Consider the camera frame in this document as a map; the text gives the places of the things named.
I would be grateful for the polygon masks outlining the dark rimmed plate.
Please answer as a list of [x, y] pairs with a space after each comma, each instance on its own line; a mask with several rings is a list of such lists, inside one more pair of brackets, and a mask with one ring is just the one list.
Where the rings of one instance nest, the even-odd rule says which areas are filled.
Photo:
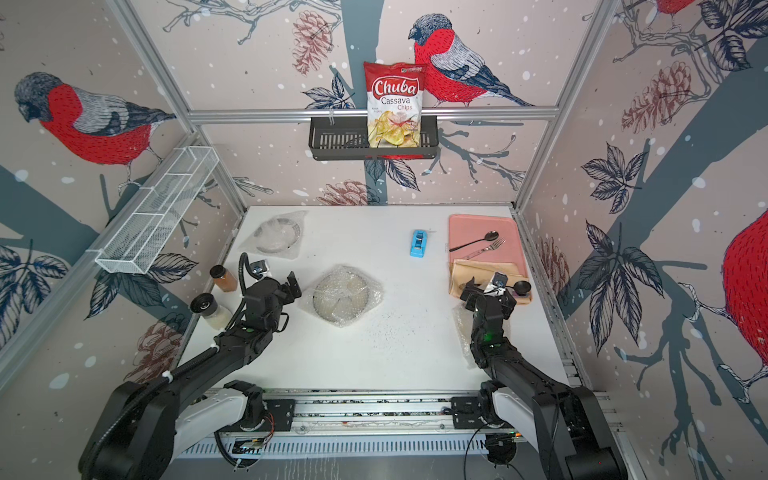
[[265, 254], [283, 254], [299, 243], [299, 223], [287, 217], [276, 217], [263, 222], [254, 232], [255, 247]]

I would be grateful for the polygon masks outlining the bubble wrap sheet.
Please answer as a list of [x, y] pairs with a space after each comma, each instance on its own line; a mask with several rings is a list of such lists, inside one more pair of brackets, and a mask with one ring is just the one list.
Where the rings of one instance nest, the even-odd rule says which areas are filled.
[[246, 231], [238, 244], [240, 251], [266, 257], [295, 260], [299, 257], [305, 235], [306, 210], [275, 215]]
[[303, 291], [299, 308], [332, 326], [345, 328], [380, 305], [382, 284], [359, 268], [335, 265]]
[[463, 358], [468, 369], [476, 369], [477, 365], [471, 353], [471, 335], [473, 326], [473, 312], [463, 305], [457, 305], [452, 310], [454, 325], [456, 327]]

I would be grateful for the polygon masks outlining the cream dinner plate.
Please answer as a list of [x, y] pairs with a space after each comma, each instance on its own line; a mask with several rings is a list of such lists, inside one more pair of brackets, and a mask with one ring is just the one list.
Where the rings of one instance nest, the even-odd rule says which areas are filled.
[[321, 319], [346, 326], [363, 315], [373, 300], [370, 284], [361, 273], [338, 268], [315, 286], [312, 307]]

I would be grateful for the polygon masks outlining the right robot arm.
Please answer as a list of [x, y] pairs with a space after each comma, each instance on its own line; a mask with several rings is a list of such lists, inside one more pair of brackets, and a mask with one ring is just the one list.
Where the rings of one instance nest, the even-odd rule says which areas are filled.
[[485, 286], [469, 280], [460, 295], [473, 314], [469, 350], [490, 379], [479, 391], [482, 418], [507, 423], [538, 452], [548, 479], [626, 479], [628, 469], [595, 394], [559, 382], [524, 358], [503, 324], [522, 292], [499, 272]]

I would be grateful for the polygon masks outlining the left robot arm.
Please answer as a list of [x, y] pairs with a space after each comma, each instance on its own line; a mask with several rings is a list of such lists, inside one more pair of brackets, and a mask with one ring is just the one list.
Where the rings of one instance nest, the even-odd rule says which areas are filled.
[[[244, 284], [247, 277], [252, 285]], [[233, 381], [204, 394], [256, 360], [287, 327], [285, 306], [302, 295], [294, 273], [285, 282], [260, 262], [238, 261], [242, 300], [212, 346], [147, 383], [127, 381], [110, 395], [78, 462], [84, 479], [159, 479], [181, 453], [206, 436], [247, 418], [259, 423], [260, 387]]]

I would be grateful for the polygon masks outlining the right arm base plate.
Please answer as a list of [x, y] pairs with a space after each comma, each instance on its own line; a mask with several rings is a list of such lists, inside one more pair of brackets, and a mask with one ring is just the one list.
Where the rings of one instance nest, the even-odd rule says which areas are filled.
[[448, 411], [457, 430], [497, 428], [500, 425], [490, 401], [481, 395], [451, 397]]

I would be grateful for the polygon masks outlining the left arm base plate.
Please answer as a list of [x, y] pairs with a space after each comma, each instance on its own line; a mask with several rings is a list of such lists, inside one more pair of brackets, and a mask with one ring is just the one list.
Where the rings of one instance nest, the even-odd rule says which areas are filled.
[[250, 434], [288, 432], [293, 423], [296, 401], [291, 399], [267, 399], [261, 406], [249, 403], [243, 417], [220, 432], [227, 434]]

